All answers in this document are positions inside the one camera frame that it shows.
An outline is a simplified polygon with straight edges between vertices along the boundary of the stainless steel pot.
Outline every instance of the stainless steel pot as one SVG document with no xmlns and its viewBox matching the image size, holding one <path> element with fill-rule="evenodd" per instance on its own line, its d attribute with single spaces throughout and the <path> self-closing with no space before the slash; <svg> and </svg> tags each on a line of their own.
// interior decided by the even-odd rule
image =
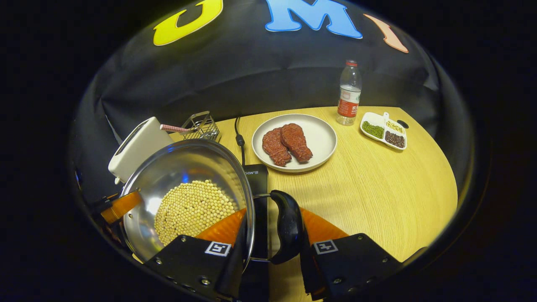
<svg viewBox="0 0 537 302">
<path fill-rule="evenodd" d="M 211 179 L 237 203 L 246 208 L 244 267 L 250 261 L 255 236 L 254 196 L 237 158 L 221 144 L 191 139 L 173 143 L 145 160 L 126 182 L 121 196 L 140 189 L 143 203 L 124 215 L 124 231 L 131 251 L 146 262 L 164 248 L 154 228 L 155 214 L 166 193 L 180 183 Z M 303 222 L 296 201 L 288 194 L 272 191 L 278 205 L 278 235 L 281 248 L 271 259 L 274 264 L 292 259 L 300 251 Z"/>
</svg>

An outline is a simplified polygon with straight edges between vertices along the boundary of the metal wire basket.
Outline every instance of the metal wire basket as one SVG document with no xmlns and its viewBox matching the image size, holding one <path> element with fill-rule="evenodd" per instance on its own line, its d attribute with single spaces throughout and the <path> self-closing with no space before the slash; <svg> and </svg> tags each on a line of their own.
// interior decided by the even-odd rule
<svg viewBox="0 0 537 302">
<path fill-rule="evenodd" d="M 188 131 L 181 132 L 185 139 L 220 141 L 220 131 L 209 111 L 191 115 L 182 125 L 182 128 L 189 129 Z"/>
</svg>

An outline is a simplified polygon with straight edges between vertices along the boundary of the pot handle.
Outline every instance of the pot handle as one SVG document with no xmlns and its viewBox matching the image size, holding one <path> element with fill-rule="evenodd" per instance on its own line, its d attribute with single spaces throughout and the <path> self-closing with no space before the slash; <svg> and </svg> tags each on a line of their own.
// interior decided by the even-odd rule
<svg viewBox="0 0 537 302">
<path fill-rule="evenodd" d="M 278 205 L 277 230 L 280 238 L 280 249 L 270 258 L 270 262 L 280 264 L 300 253 L 304 240 L 304 222 L 299 205 L 291 195 L 272 190 L 270 198 Z"/>
</svg>

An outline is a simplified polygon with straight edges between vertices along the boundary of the black power cord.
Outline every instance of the black power cord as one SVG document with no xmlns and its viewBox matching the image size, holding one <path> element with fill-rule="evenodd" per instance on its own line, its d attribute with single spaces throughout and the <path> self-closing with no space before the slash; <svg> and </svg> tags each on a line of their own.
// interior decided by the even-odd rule
<svg viewBox="0 0 537 302">
<path fill-rule="evenodd" d="M 238 133 L 238 130 L 237 130 L 237 122 L 239 118 L 240 117 L 235 118 L 235 133 L 237 134 L 237 136 L 235 137 L 235 140 L 237 141 L 237 145 L 239 145 L 241 148 L 242 166 L 244 167 L 244 138 L 242 137 L 242 135 Z"/>
</svg>

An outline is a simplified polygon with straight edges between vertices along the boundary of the blue letter m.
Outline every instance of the blue letter m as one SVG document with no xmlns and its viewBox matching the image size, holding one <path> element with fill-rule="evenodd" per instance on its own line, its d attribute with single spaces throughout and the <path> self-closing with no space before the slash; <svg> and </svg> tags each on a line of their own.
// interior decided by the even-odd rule
<svg viewBox="0 0 537 302">
<path fill-rule="evenodd" d="M 326 27 L 332 33 L 361 39 L 362 34 L 356 30 L 346 7 L 331 0 L 316 0 L 313 5 L 302 0 L 267 0 L 272 21 L 265 25 L 271 32 L 297 31 L 302 25 L 291 17 L 293 11 L 312 30 L 318 31 L 328 16 L 330 24 Z"/>
</svg>

